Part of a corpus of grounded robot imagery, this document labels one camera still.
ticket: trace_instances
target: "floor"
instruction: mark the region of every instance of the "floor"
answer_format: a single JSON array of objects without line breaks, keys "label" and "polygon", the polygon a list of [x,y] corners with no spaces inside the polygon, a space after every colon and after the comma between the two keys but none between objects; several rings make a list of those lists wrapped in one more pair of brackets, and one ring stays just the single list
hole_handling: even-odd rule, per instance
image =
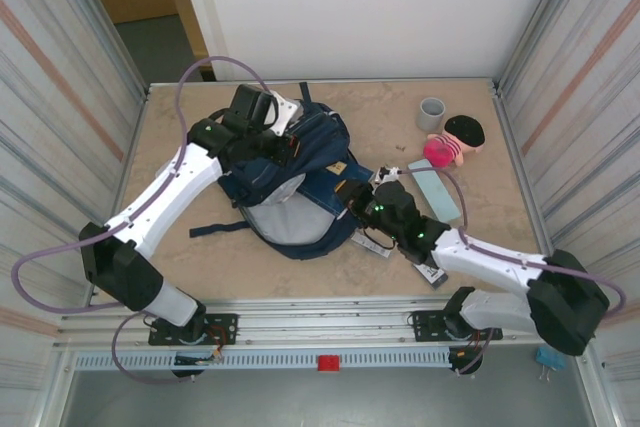
[{"label": "floor", "polygon": [[[297,84],[273,86],[282,95],[300,97]],[[188,125],[228,107],[235,86],[189,84],[182,93]],[[351,149],[368,168],[406,166],[422,156],[424,132],[415,126],[420,101],[444,100],[447,115],[468,114],[485,128],[481,154],[469,155],[451,172],[461,184],[469,207],[469,233],[506,248],[533,252],[536,243],[511,165],[486,80],[311,83],[311,96],[339,112],[351,133]],[[179,144],[179,124],[173,109],[174,87],[152,87],[144,125],[129,176],[125,205],[153,181]],[[430,210],[413,179],[401,181],[418,208]],[[445,181],[449,191],[453,188]],[[389,259],[346,242],[329,255],[290,260],[251,231],[190,239],[188,231],[212,223],[241,219],[222,190],[205,189],[164,235],[152,262],[178,288],[200,300],[309,298],[377,295],[432,295],[455,292],[461,285],[495,290],[477,278],[453,273],[437,291],[404,256]]]},{"label": "floor", "polygon": [[547,383],[535,351],[492,346],[475,378],[443,368],[231,370],[146,386],[119,372],[80,372],[61,425],[594,426],[575,362]]},{"label": "floor", "polygon": [[[196,60],[177,15],[116,24],[116,30],[147,84],[178,82]],[[189,82],[202,82],[200,72]]]}]

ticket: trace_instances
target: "doorway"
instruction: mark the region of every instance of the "doorway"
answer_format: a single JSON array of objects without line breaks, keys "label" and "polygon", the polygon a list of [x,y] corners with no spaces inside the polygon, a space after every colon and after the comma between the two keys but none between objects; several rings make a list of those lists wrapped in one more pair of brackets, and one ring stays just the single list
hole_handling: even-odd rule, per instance
[{"label": "doorway", "polygon": [[[208,55],[191,0],[100,0],[146,84],[177,82]],[[210,66],[190,82],[213,81]]]}]

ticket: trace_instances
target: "plush doll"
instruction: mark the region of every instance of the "plush doll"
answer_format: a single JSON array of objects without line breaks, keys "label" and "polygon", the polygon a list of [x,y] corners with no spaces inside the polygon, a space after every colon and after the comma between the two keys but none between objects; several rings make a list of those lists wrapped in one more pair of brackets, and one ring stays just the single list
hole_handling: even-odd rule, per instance
[{"label": "plush doll", "polygon": [[484,130],[480,122],[466,115],[451,117],[442,134],[429,134],[424,146],[424,158],[434,167],[446,167],[452,161],[460,167],[463,154],[480,152],[484,145]]}]

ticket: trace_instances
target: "navy backpack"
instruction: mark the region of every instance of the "navy backpack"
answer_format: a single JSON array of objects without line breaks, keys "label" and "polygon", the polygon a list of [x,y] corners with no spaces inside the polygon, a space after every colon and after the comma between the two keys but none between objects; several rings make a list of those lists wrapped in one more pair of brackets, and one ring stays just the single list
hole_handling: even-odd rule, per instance
[{"label": "navy backpack", "polygon": [[350,212],[336,217],[296,192],[304,174],[355,160],[340,116],[313,102],[306,82],[300,89],[303,113],[287,127],[300,142],[297,157],[286,167],[266,159],[234,164],[218,183],[245,220],[191,229],[190,237],[251,228],[278,252],[299,260],[326,255],[351,237],[358,222]]}]

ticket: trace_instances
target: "backpack strap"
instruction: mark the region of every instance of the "backpack strap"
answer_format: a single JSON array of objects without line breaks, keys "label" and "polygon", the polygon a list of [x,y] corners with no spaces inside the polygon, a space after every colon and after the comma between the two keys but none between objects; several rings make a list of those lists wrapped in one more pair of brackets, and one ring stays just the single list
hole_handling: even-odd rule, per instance
[{"label": "backpack strap", "polygon": [[300,82],[300,92],[302,93],[302,100],[311,103],[311,92],[309,92],[309,84],[306,82]]},{"label": "backpack strap", "polygon": [[215,234],[216,232],[235,232],[236,230],[248,229],[249,227],[251,226],[246,220],[236,222],[235,224],[211,224],[189,229],[189,237],[193,239],[194,237]]}]

